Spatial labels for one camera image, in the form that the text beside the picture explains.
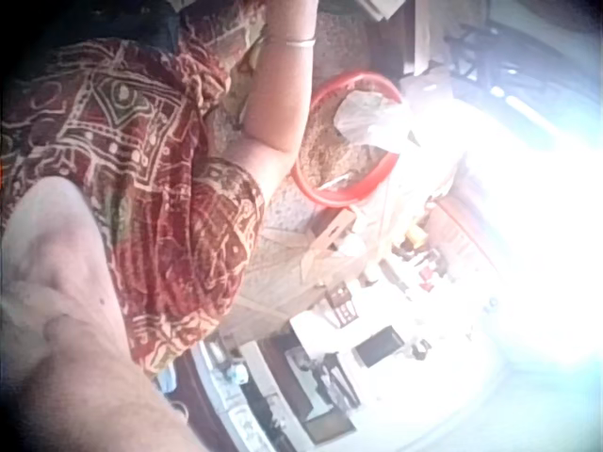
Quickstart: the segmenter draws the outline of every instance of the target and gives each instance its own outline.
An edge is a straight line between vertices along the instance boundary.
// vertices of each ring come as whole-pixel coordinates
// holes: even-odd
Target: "wall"
[[[417,441],[493,391],[505,362],[485,336],[431,350],[424,362],[395,355],[366,373],[373,397],[350,415],[357,431],[320,452],[392,452]]]
[[[434,432],[404,452],[601,451],[600,397],[594,368],[516,372],[448,433]]]

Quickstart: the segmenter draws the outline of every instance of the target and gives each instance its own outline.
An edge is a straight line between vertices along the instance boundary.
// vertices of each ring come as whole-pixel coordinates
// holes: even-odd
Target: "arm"
[[[253,90],[247,103],[243,138],[224,158],[247,170],[268,200],[298,156],[312,93],[312,47],[286,40],[315,35],[318,0],[269,0],[267,28]]]

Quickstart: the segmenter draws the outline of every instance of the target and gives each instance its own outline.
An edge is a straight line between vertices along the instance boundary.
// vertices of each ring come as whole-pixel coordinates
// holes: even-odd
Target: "red bowl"
[[[387,78],[378,73],[355,71],[353,73],[342,73],[318,88],[312,95],[310,114],[318,107],[320,101],[332,91],[337,89],[352,91],[360,81],[372,82],[375,86],[375,91],[380,92],[392,101],[402,102],[402,96],[398,89]],[[399,155],[396,153],[387,153],[362,181],[337,191],[319,190],[317,187],[312,186],[302,173],[299,159],[295,162],[291,175],[301,192],[316,204],[325,207],[347,207],[366,198],[381,182],[387,179],[387,176],[389,176],[396,166],[398,158]]]

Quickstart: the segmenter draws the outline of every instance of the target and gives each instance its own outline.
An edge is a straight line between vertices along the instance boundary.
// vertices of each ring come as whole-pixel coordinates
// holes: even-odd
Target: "woman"
[[[225,77],[189,16],[173,55],[72,44],[5,96],[3,385],[46,448],[197,447],[132,362],[156,374],[227,313],[302,141],[317,3],[268,2],[243,138],[220,158],[202,115]]]

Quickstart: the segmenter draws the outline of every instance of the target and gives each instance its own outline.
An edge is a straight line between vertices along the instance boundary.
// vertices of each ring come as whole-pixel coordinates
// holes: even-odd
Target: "bracelet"
[[[314,47],[314,44],[317,43],[317,39],[316,38],[312,38],[311,40],[285,40],[282,38],[277,38],[274,37],[272,35],[269,35],[267,33],[262,33],[262,36],[260,37],[261,41],[265,41],[265,42],[274,42],[274,43],[280,43],[282,45],[286,45],[287,47],[296,47],[299,49],[304,49],[304,48],[308,48],[308,47]]]

